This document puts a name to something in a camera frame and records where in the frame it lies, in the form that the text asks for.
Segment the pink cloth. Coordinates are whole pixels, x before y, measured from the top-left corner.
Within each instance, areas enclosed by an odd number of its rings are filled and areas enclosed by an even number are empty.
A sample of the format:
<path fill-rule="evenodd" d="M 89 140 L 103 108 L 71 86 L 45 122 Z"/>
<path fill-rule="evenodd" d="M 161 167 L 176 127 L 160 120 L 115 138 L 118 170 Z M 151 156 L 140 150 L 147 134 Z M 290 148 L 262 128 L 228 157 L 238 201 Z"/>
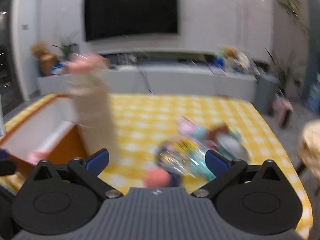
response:
<path fill-rule="evenodd" d="M 36 165 L 39 161 L 43 159 L 47 159 L 48 155 L 49 155 L 48 151 L 33 150 L 28 153 L 27 161 Z"/>

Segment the pile of packaged soft toys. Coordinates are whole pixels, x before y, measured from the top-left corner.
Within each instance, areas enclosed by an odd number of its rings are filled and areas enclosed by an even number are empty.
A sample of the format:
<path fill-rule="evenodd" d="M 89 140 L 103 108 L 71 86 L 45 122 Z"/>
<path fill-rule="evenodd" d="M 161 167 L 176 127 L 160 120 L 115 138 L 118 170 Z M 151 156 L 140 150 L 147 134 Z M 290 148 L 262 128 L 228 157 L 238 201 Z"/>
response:
<path fill-rule="evenodd" d="M 249 153 L 241 144 L 240 133 L 220 122 L 210 129 L 184 116 L 177 118 L 178 135 L 159 147 L 156 163 L 170 174 L 203 177 L 212 180 L 217 175 L 206 166 L 206 153 L 212 150 L 228 160 L 249 161 Z"/>

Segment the coral pink soft object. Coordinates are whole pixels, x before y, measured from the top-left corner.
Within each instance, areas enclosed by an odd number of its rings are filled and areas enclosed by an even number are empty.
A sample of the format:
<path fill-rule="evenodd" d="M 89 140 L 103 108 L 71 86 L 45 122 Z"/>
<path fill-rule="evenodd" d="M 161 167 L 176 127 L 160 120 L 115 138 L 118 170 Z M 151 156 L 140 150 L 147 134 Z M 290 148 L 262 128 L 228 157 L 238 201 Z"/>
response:
<path fill-rule="evenodd" d="M 162 168 L 152 168 L 148 170 L 144 177 L 146 187 L 168 187 L 171 181 L 171 175 Z"/>

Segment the orange-rimmed white storage box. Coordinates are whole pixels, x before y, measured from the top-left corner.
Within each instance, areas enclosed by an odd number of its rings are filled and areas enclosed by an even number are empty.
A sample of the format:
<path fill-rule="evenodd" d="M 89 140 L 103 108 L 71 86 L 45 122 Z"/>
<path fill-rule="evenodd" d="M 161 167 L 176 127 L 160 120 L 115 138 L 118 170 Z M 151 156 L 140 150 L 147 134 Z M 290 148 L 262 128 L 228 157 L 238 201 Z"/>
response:
<path fill-rule="evenodd" d="M 6 123 L 1 148 L 25 176 L 36 165 L 29 159 L 31 153 L 40 154 L 52 164 L 65 164 L 75 157 L 85 159 L 87 151 L 77 122 L 72 100 L 63 94 L 50 94 Z"/>

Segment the beige pink-lidded water bottle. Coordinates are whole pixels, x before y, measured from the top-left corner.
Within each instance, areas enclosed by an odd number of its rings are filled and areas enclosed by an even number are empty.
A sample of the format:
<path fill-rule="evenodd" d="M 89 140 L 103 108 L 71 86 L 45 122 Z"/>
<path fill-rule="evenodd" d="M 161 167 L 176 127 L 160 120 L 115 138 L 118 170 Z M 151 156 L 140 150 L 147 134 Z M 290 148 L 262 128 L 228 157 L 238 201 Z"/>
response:
<path fill-rule="evenodd" d="M 68 96 L 72 99 L 78 128 L 89 155 L 105 148 L 109 164 L 120 157 L 116 128 L 112 119 L 109 86 L 105 79 L 108 60 L 97 54 L 73 53 L 67 62 Z"/>

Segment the pink small heater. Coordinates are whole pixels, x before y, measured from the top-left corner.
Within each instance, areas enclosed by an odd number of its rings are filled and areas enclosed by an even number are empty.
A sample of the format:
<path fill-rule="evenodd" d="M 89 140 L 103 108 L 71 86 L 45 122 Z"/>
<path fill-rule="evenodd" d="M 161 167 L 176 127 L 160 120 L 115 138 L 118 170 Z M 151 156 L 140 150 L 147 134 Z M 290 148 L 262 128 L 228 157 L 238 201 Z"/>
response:
<path fill-rule="evenodd" d="M 289 100 L 283 96 L 276 96 L 272 103 L 272 111 L 275 122 L 280 128 L 286 128 L 291 120 L 293 107 Z"/>

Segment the white marble tv console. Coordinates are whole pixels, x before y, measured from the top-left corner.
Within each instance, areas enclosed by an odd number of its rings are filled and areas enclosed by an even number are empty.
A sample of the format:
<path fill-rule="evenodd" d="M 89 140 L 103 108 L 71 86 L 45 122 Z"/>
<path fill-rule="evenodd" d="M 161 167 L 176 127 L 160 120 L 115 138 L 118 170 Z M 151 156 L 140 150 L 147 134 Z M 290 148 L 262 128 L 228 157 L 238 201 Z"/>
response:
<path fill-rule="evenodd" d="M 108 69 L 105 79 L 113 93 L 227 96 L 249 102 L 253 102 L 257 87 L 253 75 L 207 66 L 124 66 Z"/>

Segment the grey trash bin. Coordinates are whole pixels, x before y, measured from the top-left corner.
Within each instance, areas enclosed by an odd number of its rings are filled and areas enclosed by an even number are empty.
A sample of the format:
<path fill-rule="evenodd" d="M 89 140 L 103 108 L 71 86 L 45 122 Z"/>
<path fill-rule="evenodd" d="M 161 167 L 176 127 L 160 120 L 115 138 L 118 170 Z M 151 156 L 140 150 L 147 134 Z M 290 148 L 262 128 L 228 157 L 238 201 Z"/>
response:
<path fill-rule="evenodd" d="M 270 110 L 279 84 L 279 79 L 274 75 L 260 75 L 253 101 L 253 106 L 260 114 L 266 114 Z"/>

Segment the snack packets on console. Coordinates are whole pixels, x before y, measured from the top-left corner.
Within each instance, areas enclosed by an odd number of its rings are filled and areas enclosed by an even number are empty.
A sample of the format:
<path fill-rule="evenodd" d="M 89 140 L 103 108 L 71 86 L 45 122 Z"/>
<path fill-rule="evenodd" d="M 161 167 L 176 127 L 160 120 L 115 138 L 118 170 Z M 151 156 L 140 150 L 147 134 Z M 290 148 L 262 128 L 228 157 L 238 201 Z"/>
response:
<path fill-rule="evenodd" d="M 58 63 L 57 65 L 51 68 L 50 73 L 52 75 L 63 75 L 63 74 L 66 74 L 67 71 L 66 71 L 66 67 L 63 64 Z"/>

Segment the tall leafy floor plant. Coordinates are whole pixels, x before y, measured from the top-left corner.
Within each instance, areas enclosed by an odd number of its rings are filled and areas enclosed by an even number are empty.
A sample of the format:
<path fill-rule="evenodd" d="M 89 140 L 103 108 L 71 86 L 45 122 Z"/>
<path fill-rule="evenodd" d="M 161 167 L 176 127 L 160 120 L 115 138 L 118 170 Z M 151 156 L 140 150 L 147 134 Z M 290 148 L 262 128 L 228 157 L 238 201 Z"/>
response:
<path fill-rule="evenodd" d="M 267 50 L 266 48 L 265 50 L 270 59 L 267 73 L 279 80 L 279 88 L 285 96 L 289 98 L 299 97 L 299 91 L 305 77 L 306 61 L 296 59 L 297 55 L 294 50 L 289 53 L 287 59 L 277 57 L 273 50 Z"/>

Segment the golden vase with dried flowers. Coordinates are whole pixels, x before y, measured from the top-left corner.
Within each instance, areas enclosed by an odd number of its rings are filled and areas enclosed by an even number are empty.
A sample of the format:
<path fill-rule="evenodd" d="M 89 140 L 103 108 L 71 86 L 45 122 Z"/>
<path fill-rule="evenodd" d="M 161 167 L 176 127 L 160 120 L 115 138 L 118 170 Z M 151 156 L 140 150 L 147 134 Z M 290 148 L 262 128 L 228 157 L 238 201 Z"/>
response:
<path fill-rule="evenodd" d="M 40 70 L 44 76 L 52 74 L 52 68 L 57 66 L 57 55 L 48 51 L 43 41 L 37 41 L 30 47 L 34 57 L 40 62 Z"/>

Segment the brown teddy bear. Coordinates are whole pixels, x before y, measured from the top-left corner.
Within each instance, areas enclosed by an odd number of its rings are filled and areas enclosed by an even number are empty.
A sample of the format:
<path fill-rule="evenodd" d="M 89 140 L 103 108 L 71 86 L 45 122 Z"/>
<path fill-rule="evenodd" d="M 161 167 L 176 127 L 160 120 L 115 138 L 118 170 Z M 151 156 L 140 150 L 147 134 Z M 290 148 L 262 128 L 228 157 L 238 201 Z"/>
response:
<path fill-rule="evenodd" d="M 223 57 L 227 60 L 229 59 L 237 59 L 238 51 L 234 47 L 226 46 L 223 47 Z"/>

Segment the blue water jug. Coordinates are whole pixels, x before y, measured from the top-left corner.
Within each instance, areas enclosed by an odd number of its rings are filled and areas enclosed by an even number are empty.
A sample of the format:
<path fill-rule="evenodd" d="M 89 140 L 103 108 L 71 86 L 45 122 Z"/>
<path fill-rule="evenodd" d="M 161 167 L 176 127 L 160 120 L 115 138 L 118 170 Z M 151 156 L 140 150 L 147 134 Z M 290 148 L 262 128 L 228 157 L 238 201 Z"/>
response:
<path fill-rule="evenodd" d="M 307 100 L 305 102 L 305 107 L 312 113 L 318 113 L 319 112 L 319 82 L 317 81 L 313 85 L 310 86 L 309 94 L 307 97 Z"/>

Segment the green bushy potted plant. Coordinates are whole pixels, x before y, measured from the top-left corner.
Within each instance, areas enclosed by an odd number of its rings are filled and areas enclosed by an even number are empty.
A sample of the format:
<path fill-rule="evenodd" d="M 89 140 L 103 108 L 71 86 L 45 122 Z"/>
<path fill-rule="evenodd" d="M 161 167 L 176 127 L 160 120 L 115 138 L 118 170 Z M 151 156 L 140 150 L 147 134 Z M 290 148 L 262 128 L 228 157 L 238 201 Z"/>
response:
<path fill-rule="evenodd" d="M 302 32 L 306 34 L 312 45 L 319 51 L 319 38 L 314 38 L 310 34 L 310 24 L 306 21 L 300 10 L 302 0 L 277 0 L 279 6 L 290 15 L 296 25 L 300 27 Z"/>

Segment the black wall television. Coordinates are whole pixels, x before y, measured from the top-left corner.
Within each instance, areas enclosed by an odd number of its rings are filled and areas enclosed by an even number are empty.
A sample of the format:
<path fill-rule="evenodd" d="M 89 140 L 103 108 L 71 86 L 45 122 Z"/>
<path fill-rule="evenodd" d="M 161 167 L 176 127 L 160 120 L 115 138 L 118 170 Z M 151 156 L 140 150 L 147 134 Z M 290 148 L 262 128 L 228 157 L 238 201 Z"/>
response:
<path fill-rule="evenodd" d="M 84 0 L 87 41 L 178 33 L 178 0 Z"/>

